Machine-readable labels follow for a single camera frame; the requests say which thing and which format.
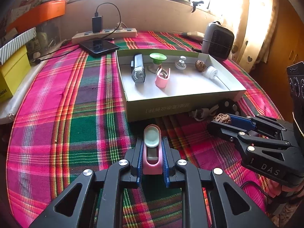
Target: bicycle light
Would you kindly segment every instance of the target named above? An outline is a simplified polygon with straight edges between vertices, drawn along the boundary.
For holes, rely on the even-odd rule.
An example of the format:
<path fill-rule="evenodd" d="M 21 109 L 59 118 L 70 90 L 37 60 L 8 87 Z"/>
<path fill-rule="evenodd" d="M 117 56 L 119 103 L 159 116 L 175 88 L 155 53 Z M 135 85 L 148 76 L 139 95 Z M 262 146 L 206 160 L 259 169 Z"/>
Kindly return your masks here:
<path fill-rule="evenodd" d="M 133 61 L 131 61 L 131 77 L 135 83 L 145 82 L 145 67 L 143 66 L 143 56 L 142 54 L 135 55 Z"/>

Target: open box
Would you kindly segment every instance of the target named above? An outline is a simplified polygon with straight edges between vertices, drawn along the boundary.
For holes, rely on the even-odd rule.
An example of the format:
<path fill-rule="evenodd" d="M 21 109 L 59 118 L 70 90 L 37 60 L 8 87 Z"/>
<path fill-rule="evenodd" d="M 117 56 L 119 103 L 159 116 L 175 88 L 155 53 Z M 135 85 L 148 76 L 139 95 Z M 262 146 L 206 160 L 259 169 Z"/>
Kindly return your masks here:
<path fill-rule="evenodd" d="M 170 79 L 165 88 L 158 88 L 156 75 L 148 70 L 153 61 L 151 53 L 167 57 L 162 67 L 171 69 Z M 136 54 L 142 54 L 146 78 L 136 84 L 131 78 L 131 61 Z M 178 70 L 174 63 L 185 56 L 186 69 Z M 209 108 L 221 99 L 237 101 L 245 93 L 245 87 L 217 60 L 207 54 L 162 49 L 128 49 L 116 51 L 120 87 L 123 95 L 127 121 L 133 122 L 154 117 L 188 112 L 198 108 Z M 218 70 L 214 80 L 206 78 L 195 68 L 195 62 L 202 60 L 207 67 Z"/>

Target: pink phone stand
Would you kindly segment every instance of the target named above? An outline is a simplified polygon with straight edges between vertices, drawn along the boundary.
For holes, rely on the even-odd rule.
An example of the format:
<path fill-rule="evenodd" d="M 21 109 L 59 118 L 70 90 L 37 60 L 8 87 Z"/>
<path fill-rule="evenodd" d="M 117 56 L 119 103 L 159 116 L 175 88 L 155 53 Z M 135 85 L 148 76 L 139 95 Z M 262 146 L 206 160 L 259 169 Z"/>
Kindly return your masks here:
<path fill-rule="evenodd" d="M 142 172 L 144 175 L 163 173 L 163 151 L 161 130 L 154 124 L 148 125 L 143 132 Z"/>
<path fill-rule="evenodd" d="M 159 88 L 164 88 L 167 86 L 168 80 L 170 78 L 170 69 L 168 72 L 160 66 L 156 72 L 155 85 Z"/>

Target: orange shelf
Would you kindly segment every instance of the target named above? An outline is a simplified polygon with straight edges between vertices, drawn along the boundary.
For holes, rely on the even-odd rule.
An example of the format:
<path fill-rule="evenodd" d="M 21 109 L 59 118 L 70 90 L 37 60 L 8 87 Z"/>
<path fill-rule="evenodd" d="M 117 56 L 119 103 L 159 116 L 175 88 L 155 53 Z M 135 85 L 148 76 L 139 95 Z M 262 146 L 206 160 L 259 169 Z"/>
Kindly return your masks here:
<path fill-rule="evenodd" d="M 46 2 L 21 15 L 8 25 L 6 31 L 9 32 L 11 29 L 16 28 L 18 33 L 23 33 L 42 22 L 64 15 L 64 13 L 64 0 Z"/>

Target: beige wall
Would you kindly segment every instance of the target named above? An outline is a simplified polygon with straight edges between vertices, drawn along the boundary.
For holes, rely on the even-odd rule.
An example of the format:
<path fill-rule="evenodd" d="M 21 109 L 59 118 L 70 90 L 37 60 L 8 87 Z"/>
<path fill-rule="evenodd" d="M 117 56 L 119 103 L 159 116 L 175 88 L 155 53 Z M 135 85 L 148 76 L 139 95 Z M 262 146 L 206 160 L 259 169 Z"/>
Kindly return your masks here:
<path fill-rule="evenodd" d="M 92 30 L 92 17 L 96 7 L 104 2 L 114 3 L 121 12 L 122 22 L 138 31 L 205 32 L 207 24 L 217 20 L 200 9 L 192 12 L 192 6 L 169 0 L 79 0 L 66 5 L 60 18 L 62 39 L 70 39 L 76 33 Z M 103 16 L 103 28 L 115 28 L 119 22 L 116 8 L 110 4 L 99 7 Z"/>

